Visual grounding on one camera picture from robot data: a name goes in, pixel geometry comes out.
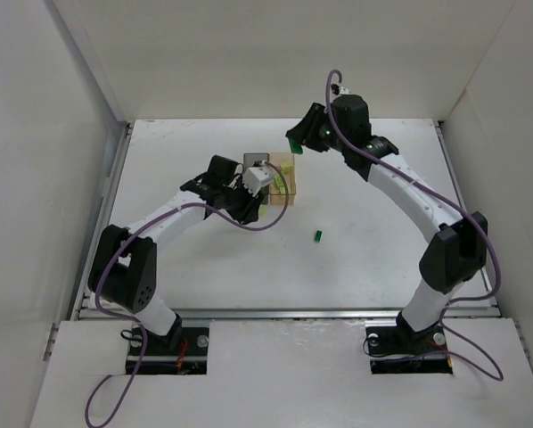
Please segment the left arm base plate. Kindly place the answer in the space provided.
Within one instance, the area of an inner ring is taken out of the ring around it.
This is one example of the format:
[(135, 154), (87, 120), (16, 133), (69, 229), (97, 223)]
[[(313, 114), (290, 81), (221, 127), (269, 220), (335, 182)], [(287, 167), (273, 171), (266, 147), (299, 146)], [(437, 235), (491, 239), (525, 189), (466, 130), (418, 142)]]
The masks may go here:
[(205, 375), (209, 351), (209, 325), (188, 324), (179, 342), (170, 348), (164, 339), (147, 333), (138, 375)]

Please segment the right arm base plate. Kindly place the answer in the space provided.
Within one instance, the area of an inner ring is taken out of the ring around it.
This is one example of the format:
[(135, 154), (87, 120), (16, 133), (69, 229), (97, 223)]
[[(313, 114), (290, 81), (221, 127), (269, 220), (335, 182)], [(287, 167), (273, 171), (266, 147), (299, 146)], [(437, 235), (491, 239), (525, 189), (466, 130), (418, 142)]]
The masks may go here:
[(453, 373), (446, 354), (447, 339), (440, 326), (410, 339), (393, 325), (365, 329), (363, 351), (369, 357), (373, 375), (417, 375)]

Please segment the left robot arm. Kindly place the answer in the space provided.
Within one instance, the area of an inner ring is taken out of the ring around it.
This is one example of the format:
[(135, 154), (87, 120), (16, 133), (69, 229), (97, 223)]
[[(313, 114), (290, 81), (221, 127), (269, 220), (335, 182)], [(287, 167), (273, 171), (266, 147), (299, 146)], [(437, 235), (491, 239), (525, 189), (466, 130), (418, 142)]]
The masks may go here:
[(153, 336), (174, 341), (180, 316), (157, 294), (161, 251), (212, 214), (224, 212), (239, 226), (257, 222), (262, 189), (274, 181), (275, 172), (265, 161), (244, 167), (213, 156), (205, 172), (182, 184), (152, 214), (127, 226), (103, 229), (87, 280), (89, 290), (123, 308)]

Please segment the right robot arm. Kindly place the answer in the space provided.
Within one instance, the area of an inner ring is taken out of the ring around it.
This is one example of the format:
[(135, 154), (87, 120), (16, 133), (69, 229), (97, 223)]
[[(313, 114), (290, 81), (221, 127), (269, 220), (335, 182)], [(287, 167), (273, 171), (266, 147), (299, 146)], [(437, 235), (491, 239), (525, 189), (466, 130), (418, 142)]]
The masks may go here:
[(340, 95), (330, 107), (313, 103), (285, 134), (291, 151), (340, 152), (346, 165), (386, 194), (417, 226), (428, 246), (419, 262), (421, 282), (393, 327), (367, 335), (371, 355), (418, 354), (437, 332), (442, 311), (462, 287), (484, 268), (486, 218), (463, 214), (424, 192), (425, 185), (398, 148), (372, 131), (369, 108), (359, 95)]

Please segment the dark green lego brick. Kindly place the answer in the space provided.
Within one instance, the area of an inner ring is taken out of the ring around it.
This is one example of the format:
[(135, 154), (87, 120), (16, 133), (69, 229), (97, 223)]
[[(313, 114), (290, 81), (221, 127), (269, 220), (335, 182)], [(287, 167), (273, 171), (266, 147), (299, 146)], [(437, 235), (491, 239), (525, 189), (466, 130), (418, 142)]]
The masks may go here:
[(303, 148), (302, 148), (301, 144), (290, 140), (289, 141), (289, 145), (290, 145), (291, 153), (298, 154), (298, 155), (301, 155), (303, 153)]

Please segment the light green lego stack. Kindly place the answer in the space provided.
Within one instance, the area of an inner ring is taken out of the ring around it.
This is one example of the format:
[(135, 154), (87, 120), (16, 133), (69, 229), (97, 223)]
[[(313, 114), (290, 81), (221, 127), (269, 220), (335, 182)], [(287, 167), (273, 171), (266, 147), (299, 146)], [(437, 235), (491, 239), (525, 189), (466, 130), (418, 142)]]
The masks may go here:
[(284, 176), (276, 175), (274, 186), (279, 194), (287, 194), (289, 187)]

